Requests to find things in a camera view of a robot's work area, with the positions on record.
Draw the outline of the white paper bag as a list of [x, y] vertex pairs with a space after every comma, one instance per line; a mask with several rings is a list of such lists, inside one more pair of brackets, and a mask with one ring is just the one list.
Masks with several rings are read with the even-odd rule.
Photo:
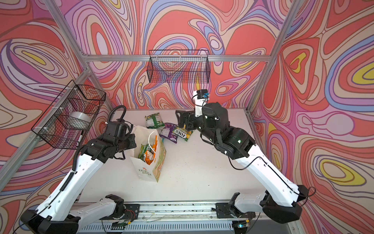
[[136, 126], [135, 143], [131, 161], [141, 180], [158, 182], [166, 158], [162, 138], [155, 129]]

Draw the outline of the orange snack bag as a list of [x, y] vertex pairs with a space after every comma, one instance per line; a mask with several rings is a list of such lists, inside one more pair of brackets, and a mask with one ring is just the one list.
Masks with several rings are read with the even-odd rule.
[[150, 165], [154, 161], [157, 145], [158, 145], [158, 139], [156, 136], [153, 144], [150, 144], [150, 143], [148, 144], [148, 149], [147, 149], [146, 157], [145, 157], [145, 162], [148, 165]]

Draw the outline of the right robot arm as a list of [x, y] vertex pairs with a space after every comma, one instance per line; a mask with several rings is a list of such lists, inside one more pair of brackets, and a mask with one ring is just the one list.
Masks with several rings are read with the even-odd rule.
[[202, 103], [193, 111], [175, 112], [178, 126], [200, 132], [204, 142], [227, 156], [229, 162], [242, 165], [265, 188], [260, 194], [235, 193], [224, 215], [240, 218], [246, 213], [263, 212], [271, 220], [285, 224], [300, 219], [309, 190], [283, 175], [265, 156], [254, 138], [244, 129], [231, 126], [228, 111], [219, 103]]

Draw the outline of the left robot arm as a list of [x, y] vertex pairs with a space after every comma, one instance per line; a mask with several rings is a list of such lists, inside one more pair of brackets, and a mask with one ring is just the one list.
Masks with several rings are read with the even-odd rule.
[[124, 105], [111, 111], [105, 132], [76, 150], [70, 172], [36, 209], [23, 212], [22, 225], [34, 234], [76, 234], [104, 217], [122, 219], [125, 216], [124, 200], [113, 194], [82, 209], [72, 210], [72, 206], [109, 159], [116, 159], [117, 153], [136, 147], [133, 124], [124, 120], [126, 111]]

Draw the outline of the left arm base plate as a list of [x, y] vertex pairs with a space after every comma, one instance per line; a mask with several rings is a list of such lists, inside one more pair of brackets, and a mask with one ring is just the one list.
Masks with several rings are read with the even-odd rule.
[[140, 211], [140, 204], [136, 204], [136, 203], [124, 204], [123, 207], [115, 208], [115, 211], [111, 215], [111, 218], [134, 221], [138, 219], [139, 211]]

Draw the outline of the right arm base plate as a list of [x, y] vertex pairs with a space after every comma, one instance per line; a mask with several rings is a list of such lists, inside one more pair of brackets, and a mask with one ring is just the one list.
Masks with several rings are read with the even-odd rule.
[[218, 218], [246, 218], [252, 220], [256, 217], [255, 212], [243, 213], [234, 205], [229, 205], [228, 203], [216, 203], [211, 210], [216, 213]]

